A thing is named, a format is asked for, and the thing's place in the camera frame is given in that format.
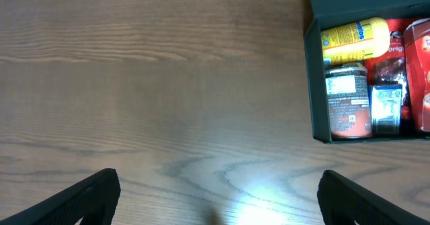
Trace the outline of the small blue packet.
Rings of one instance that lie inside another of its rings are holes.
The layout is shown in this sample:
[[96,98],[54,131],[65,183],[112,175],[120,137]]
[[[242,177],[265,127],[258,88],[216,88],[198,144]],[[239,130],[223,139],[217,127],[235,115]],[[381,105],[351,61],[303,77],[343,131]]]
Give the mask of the small blue packet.
[[376,136],[400,134],[402,85],[372,85],[370,111],[372,132]]

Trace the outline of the red Pringles can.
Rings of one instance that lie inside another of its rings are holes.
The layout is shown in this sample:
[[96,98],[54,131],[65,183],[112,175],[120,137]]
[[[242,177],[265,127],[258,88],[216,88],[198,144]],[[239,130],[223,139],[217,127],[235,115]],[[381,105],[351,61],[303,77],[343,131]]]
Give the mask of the red Pringles can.
[[331,135],[334,139],[372,136],[368,70],[350,62],[325,72]]

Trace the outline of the red Hello Panda box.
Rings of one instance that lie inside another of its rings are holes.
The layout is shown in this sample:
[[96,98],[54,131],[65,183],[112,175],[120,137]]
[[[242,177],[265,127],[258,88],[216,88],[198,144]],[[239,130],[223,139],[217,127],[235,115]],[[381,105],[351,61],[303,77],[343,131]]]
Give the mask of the red Hello Panda box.
[[407,27],[404,47],[415,128],[429,133],[429,18]]

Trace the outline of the dark green box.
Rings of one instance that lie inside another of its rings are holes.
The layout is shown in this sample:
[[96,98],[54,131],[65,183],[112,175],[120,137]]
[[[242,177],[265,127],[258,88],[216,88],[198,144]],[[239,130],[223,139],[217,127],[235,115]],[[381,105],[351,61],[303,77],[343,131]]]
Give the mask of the dark green box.
[[332,139],[330,131],[320,32],[371,17],[428,17],[429,0],[310,0],[310,3],[313,16],[304,35],[304,50],[312,136],[330,144],[337,141]]

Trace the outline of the red candy bag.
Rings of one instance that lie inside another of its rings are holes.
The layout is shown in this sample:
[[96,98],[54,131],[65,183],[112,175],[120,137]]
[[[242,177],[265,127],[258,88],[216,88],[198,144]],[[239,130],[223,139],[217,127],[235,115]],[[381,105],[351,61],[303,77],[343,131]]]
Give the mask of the red candy bag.
[[406,57],[404,51],[404,31],[416,18],[388,19],[390,30],[390,45],[381,56],[364,60],[363,65],[368,70],[368,85],[402,85],[403,120],[412,120],[411,100],[406,73]]

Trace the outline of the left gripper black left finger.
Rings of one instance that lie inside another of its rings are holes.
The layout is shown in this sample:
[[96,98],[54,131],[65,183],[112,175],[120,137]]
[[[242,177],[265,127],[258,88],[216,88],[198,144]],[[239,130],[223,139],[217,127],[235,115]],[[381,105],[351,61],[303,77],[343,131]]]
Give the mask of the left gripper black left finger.
[[120,192],[116,170],[106,168],[2,220],[1,225],[110,225]]

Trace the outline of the yellow small can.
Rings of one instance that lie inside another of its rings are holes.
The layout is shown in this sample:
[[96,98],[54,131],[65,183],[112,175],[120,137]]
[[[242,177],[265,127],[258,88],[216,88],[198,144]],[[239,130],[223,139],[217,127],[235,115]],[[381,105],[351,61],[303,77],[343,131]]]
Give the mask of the yellow small can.
[[380,17],[356,21],[321,32],[325,66],[376,58],[390,47],[388,22]]

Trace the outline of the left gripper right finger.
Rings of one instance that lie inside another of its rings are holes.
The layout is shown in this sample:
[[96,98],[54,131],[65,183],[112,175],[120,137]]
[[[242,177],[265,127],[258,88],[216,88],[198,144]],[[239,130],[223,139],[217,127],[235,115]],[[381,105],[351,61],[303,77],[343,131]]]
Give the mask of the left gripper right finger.
[[328,225],[429,225],[333,170],[322,174],[317,198]]

